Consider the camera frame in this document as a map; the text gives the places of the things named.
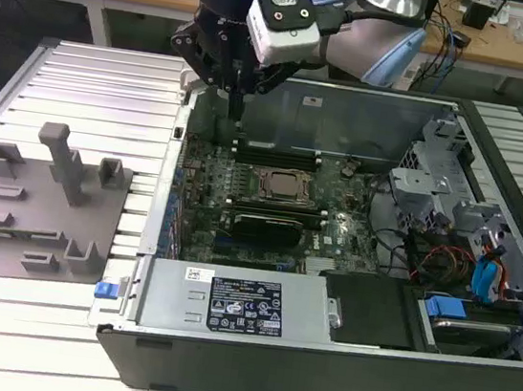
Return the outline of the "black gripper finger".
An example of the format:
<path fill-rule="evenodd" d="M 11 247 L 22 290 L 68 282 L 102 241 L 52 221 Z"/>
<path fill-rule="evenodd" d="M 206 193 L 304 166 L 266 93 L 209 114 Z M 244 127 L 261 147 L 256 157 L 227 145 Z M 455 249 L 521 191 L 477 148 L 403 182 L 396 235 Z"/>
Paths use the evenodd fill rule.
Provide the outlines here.
<path fill-rule="evenodd" d="M 207 32 L 191 21 L 171 35 L 171 46 L 207 86 L 227 96 L 228 116 L 235 119 L 240 59 L 231 33 L 226 26 Z"/>
<path fill-rule="evenodd" d="M 234 120 L 241 120 L 245 99 L 249 96 L 265 95 L 279 86 L 298 70 L 297 63 L 280 63 L 263 67 L 258 61 L 246 60 L 240 70 Z"/>

